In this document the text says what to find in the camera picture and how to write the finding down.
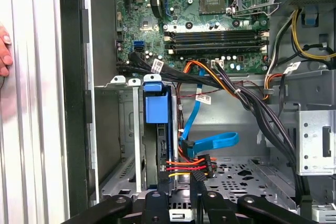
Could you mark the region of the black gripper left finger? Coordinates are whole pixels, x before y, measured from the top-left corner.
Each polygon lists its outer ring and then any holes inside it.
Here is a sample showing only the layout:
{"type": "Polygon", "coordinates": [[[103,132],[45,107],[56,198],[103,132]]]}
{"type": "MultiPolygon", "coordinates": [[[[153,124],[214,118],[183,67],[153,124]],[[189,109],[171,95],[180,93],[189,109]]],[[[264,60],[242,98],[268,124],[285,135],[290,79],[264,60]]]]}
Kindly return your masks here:
{"type": "Polygon", "coordinates": [[[170,223],[168,194],[169,173],[160,172],[157,189],[144,198],[114,195],[64,223],[170,223]]]}

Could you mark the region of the person's hand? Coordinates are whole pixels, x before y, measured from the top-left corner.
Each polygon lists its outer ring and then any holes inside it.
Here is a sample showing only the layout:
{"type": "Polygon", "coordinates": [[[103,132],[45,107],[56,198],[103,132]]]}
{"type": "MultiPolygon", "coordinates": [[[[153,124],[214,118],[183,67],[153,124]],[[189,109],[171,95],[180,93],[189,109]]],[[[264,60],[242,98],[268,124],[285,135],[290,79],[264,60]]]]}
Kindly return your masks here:
{"type": "Polygon", "coordinates": [[[9,47],[12,45],[9,33],[3,24],[0,26],[0,71],[1,77],[7,77],[9,75],[8,67],[13,64],[13,57],[9,51],[9,47]]]}

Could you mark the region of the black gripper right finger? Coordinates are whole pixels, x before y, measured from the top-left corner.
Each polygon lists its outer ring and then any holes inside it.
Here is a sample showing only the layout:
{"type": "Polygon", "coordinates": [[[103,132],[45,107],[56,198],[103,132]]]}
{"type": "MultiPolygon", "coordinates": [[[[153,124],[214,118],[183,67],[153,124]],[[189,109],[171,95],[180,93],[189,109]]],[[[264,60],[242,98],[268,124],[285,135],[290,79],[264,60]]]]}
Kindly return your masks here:
{"type": "Polygon", "coordinates": [[[229,203],[220,193],[208,191],[197,173],[190,174],[190,182],[197,188],[199,215],[207,215],[209,223],[315,223],[264,197],[246,194],[229,203]]]}

